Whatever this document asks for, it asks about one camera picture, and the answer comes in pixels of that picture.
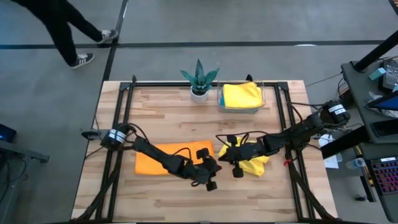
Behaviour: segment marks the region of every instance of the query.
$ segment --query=monitor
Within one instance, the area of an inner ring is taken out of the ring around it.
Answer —
[[[398,111],[398,91],[369,102],[368,107]]]

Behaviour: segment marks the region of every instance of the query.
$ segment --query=concrete floor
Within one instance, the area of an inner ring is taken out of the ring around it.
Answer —
[[[99,29],[116,27],[122,1],[70,0]],[[378,16],[369,16],[372,11]],[[397,22],[388,0],[138,0],[127,5],[120,42],[382,40],[398,29]],[[43,25],[8,0],[0,0],[0,30],[3,46],[52,44]],[[74,28],[73,36],[77,44],[91,43]],[[359,60],[374,47],[119,48],[109,79],[130,80],[135,74],[139,80],[182,80],[179,70],[193,70],[201,58],[205,69],[220,67],[222,79],[250,73],[310,85],[339,73],[341,63]],[[29,167],[13,223],[70,218],[87,146],[80,131],[92,125],[109,49],[92,45],[78,52],[93,52],[96,58],[70,70],[55,49],[0,50],[0,123],[18,130],[18,145],[51,155],[48,164]],[[388,54],[397,55],[398,49]],[[333,98],[340,79],[310,85],[310,102]],[[340,218],[389,223],[379,203],[353,200],[363,194],[359,178],[330,183]]]

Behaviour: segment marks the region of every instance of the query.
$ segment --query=clear plastic container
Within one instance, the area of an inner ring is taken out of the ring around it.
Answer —
[[[266,104],[264,82],[254,80],[254,83],[257,84],[257,87],[259,87],[261,89],[262,104],[260,106],[255,107],[255,108],[231,108],[231,107],[227,107],[224,105],[224,96],[223,96],[224,85],[225,84],[239,85],[239,84],[243,84],[243,83],[247,83],[247,82],[249,82],[249,81],[218,81],[217,82],[217,104],[218,104],[218,108],[219,108],[220,112],[222,112],[222,113],[254,114]]]
[[[366,166],[366,163],[363,158],[357,158],[346,163],[346,167],[349,169],[357,169],[364,166]]]

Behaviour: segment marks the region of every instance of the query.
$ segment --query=paper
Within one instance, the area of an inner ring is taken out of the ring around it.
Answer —
[[[329,142],[334,141],[333,137],[331,134],[324,134],[321,136],[321,138],[318,140],[319,145],[322,147]],[[325,163],[326,168],[332,168],[332,169],[338,169],[338,162],[337,162],[337,157],[336,155],[331,156],[327,159],[324,159],[323,162]]]

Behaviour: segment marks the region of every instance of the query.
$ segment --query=yellow towel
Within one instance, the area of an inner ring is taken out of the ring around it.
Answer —
[[[194,141],[185,143],[174,143],[174,144],[157,144],[155,145],[158,149],[166,152],[167,154],[173,154],[179,149],[187,147],[191,150],[192,161],[194,164],[199,164],[203,162],[203,159],[197,159],[197,151],[203,148],[209,150],[211,157],[214,157],[213,143],[211,140],[205,141]],[[185,156],[189,158],[189,151],[182,150],[178,155]],[[150,158],[149,156],[137,152],[136,154],[136,174],[146,174],[146,175],[166,175],[169,174],[167,170],[162,167],[162,164],[156,160]]]
[[[238,144],[237,146],[240,146],[241,142],[241,137],[238,137]],[[218,157],[221,157],[226,153],[227,146],[224,145],[220,152],[218,153]],[[249,161],[241,161],[239,162],[240,168],[243,169],[243,171],[248,172],[250,174],[256,175],[260,177],[262,174],[264,174],[264,164],[268,162],[269,158],[267,156],[260,156],[257,158],[253,158]]]
[[[264,104],[261,89],[254,82],[225,84],[223,94],[227,108],[257,108]]]

